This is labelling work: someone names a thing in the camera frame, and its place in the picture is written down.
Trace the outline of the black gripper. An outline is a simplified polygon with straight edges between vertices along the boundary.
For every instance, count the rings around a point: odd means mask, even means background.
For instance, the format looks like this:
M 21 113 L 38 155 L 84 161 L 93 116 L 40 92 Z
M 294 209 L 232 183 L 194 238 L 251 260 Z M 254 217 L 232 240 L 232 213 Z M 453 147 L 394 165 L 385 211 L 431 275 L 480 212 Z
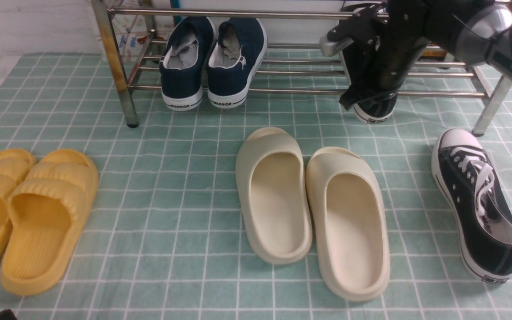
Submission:
M 404 83 L 428 44 L 424 37 L 429 6 L 425 2 L 354 4 L 344 9 L 350 16 L 320 39 L 324 56 L 335 56 L 351 43 L 367 53 L 370 62 L 339 99 L 349 110 L 354 104 L 390 99 Z

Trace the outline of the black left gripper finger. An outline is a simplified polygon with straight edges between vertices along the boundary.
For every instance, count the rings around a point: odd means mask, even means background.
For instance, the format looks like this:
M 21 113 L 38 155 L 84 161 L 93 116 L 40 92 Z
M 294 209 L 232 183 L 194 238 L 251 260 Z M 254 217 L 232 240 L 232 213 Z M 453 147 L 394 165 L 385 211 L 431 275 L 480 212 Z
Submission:
M 18 320 L 18 318 L 11 309 L 7 308 L 0 311 L 0 320 Z

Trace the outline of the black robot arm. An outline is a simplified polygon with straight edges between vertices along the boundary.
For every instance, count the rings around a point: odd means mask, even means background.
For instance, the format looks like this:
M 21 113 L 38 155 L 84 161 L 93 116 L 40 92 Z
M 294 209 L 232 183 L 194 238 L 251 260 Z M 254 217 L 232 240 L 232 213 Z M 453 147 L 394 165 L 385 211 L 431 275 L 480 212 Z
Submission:
M 42 293 L 3 287 L 0 312 L 19 320 L 512 320 L 512 275 L 505 284 L 470 273 L 456 215 L 431 175 L 432 149 L 450 128 L 477 137 L 512 213 L 512 82 L 483 61 L 510 53 L 506 2 L 463 13 L 472 0 L 391 0 L 384 31 L 431 42 L 454 61 L 419 61 L 380 124 L 339 101 L 349 82 L 338 53 L 354 35 L 339 22 L 371 19 L 342 3 L 203 0 L 162 7 L 150 0 L 92 0 L 98 53 L 29 53 L 0 81 L 0 151 L 41 161 L 54 151 L 88 156 L 98 169 L 92 210 L 67 269 Z M 203 97 L 193 111 L 162 101 L 159 61 L 175 16 L 208 16 L 215 27 L 260 18 L 268 50 L 247 100 L 218 108 Z M 235 181 L 236 155 L 265 127 L 296 140 L 307 162 L 341 147 L 374 171 L 383 199 L 390 281 L 365 302 L 326 286 L 319 246 L 279 265 L 255 254 Z

